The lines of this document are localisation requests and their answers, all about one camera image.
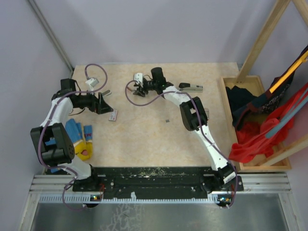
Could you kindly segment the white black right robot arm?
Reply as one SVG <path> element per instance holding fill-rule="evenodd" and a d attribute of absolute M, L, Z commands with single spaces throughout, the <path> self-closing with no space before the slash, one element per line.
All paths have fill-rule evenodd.
<path fill-rule="evenodd" d="M 211 135 L 208 118 L 199 97 L 191 97 L 188 93 L 177 89 L 172 83 L 166 81 L 162 68 L 151 70 L 152 79 L 146 80 L 142 73 L 133 76 L 136 89 L 134 95 L 144 97 L 149 91 L 155 91 L 158 97 L 174 103 L 179 109 L 184 127 L 197 136 L 208 154 L 211 168 L 214 171 L 215 185 L 218 189 L 227 190 L 234 182 L 237 190 L 239 179 L 232 162 L 217 147 Z"/>

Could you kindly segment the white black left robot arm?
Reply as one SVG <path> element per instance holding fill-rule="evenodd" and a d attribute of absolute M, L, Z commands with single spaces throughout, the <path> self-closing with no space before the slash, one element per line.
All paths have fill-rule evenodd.
<path fill-rule="evenodd" d="M 47 117 L 39 127 L 31 129 L 30 132 L 39 162 L 44 167 L 66 171 L 75 179 L 83 180 L 84 187 L 90 191 L 99 188 L 100 179 L 92 174 L 91 166 L 75 154 L 65 124 L 74 108 L 88 108 L 99 115 L 113 111 L 101 93 L 95 94 L 94 87 L 98 83 L 98 79 L 90 78 L 86 81 L 88 90 L 78 91 L 75 80 L 62 79 L 61 89 L 51 99 Z"/>

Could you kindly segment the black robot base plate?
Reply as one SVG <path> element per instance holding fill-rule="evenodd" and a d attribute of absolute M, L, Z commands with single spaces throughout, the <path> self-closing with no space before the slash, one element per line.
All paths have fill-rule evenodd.
<path fill-rule="evenodd" d="M 237 191 L 243 191 L 238 177 Z M 98 192 L 104 199 L 208 199 L 210 193 L 230 193 L 234 182 L 221 188 L 210 167 L 93 167 L 92 176 L 76 180 L 74 192 Z"/>

